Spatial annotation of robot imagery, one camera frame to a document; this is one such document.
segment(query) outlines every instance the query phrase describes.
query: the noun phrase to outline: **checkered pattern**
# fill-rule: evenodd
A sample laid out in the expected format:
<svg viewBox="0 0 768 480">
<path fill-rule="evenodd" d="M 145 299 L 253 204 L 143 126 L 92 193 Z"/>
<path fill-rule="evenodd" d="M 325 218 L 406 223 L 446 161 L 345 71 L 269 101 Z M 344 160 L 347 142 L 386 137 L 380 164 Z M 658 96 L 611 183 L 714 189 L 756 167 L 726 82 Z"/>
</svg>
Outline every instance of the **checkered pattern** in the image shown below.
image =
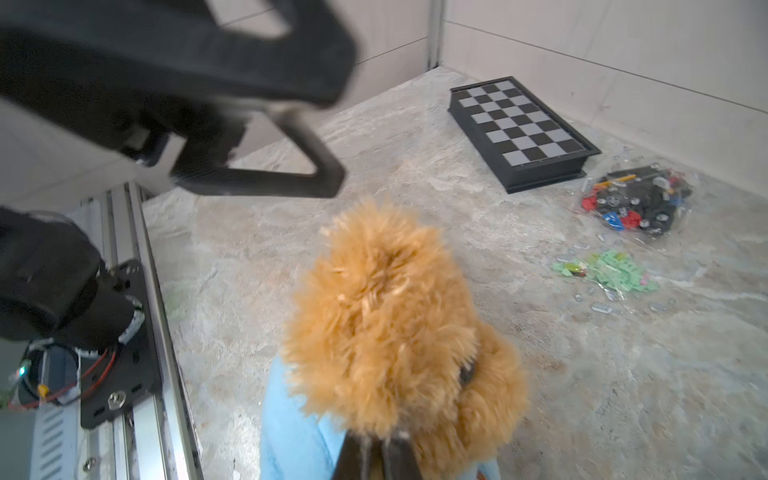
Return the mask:
<svg viewBox="0 0 768 480">
<path fill-rule="evenodd" d="M 453 95 L 512 166 L 587 150 L 509 80 Z"/>
</svg>

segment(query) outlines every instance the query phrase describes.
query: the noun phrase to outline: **red wire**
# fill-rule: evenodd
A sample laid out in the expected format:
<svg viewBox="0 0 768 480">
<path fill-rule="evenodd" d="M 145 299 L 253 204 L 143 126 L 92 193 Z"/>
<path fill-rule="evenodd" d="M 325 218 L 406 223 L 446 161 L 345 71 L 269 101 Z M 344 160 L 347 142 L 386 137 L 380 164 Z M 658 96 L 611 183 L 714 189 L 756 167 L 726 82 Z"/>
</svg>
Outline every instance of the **red wire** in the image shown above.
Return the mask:
<svg viewBox="0 0 768 480">
<path fill-rule="evenodd" d="M 112 359 L 110 360 L 109 364 L 107 365 L 107 368 L 104 370 L 104 373 L 101 374 L 101 378 L 99 380 L 97 380 L 97 382 L 94 385 L 92 385 L 88 390 L 90 390 L 94 386 L 96 386 L 96 385 L 98 385 L 98 384 L 100 384 L 101 382 L 104 381 L 104 378 L 106 377 L 107 372 L 109 372 L 109 370 L 112 368 L 112 364 L 114 363 L 114 359 L 115 359 L 115 356 L 117 354 L 118 354 L 118 350 L 115 349 L 114 353 L 112 354 Z M 80 377 L 80 380 L 82 380 L 85 377 L 87 377 L 88 375 L 90 375 L 91 372 L 93 372 L 94 369 L 98 366 L 98 364 L 101 363 L 101 361 L 104 360 L 106 357 L 107 357 L 107 350 L 105 350 L 104 353 L 102 353 L 101 356 L 98 357 L 98 360 L 96 360 L 96 363 L 91 365 L 91 367 L 88 370 L 86 370 L 85 373 L 83 373 L 83 375 Z M 50 402 L 52 400 L 56 400 L 58 397 L 64 395 L 66 392 L 68 392 L 69 390 L 73 389 L 76 386 L 78 386 L 78 380 L 70 383 L 69 385 L 65 386 L 61 390 L 58 390 L 56 393 L 52 393 L 51 395 L 46 396 L 45 397 L 45 401 L 46 402 Z M 24 403 L 24 404 L 21 404 L 21 405 L 12 405 L 11 401 L 12 400 L 8 401 L 8 407 L 10 409 L 13 409 L 13 410 L 35 409 L 35 408 L 40 406 L 40 401 L 39 400 L 37 402 Z"/>
</svg>

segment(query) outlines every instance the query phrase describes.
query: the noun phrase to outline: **plush toy eye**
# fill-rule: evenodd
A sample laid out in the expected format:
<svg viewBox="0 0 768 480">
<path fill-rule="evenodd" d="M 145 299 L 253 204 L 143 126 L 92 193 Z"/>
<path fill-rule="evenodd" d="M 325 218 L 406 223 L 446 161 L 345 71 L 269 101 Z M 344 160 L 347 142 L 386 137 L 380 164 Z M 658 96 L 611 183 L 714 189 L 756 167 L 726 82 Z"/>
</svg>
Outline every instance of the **plush toy eye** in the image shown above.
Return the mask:
<svg viewBox="0 0 768 480">
<path fill-rule="evenodd" d="M 472 381 L 472 377 L 475 376 L 475 360 L 467 366 L 462 366 L 462 370 L 458 373 L 458 382 L 461 386 L 466 386 Z"/>
</svg>

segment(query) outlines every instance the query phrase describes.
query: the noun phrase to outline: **white wall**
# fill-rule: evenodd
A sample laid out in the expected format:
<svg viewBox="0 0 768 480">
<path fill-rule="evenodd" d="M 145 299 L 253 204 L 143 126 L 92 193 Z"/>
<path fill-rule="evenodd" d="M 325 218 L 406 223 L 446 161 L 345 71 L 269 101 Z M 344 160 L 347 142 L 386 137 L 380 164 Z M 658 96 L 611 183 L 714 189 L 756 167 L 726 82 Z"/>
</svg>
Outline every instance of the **white wall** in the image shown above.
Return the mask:
<svg viewBox="0 0 768 480">
<path fill-rule="evenodd" d="M 284 32 L 264 0 L 208 0 L 225 28 L 274 36 Z M 344 99 L 331 111 L 309 115 L 314 124 L 425 71 L 429 0 L 329 0 L 359 43 L 359 59 Z M 240 156 L 281 138 L 256 114 L 238 149 Z M 171 140 L 161 162 L 142 168 L 0 101 L 0 204 L 66 211 L 80 200 L 137 179 L 150 191 L 171 188 L 167 172 L 183 142 Z"/>
<path fill-rule="evenodd" d="M 446 0 L 442 64 L 768 196 L 765 0 Z"/>
</svg>

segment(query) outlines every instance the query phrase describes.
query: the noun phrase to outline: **chessboard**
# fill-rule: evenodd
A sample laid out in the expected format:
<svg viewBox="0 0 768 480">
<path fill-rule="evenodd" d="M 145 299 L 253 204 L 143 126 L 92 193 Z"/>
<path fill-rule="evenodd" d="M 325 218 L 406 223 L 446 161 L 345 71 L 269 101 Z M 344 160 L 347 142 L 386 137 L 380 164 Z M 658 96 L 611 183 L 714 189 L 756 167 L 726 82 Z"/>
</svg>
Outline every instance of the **chessboard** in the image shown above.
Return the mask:
<svg viewBox="0 0 768 480">
<path fill-rule="evenodd" d="M 600 153 L 512 77 L 451 89 L 449 111 L 509 193 L 581 177 Z"/>
</svg>

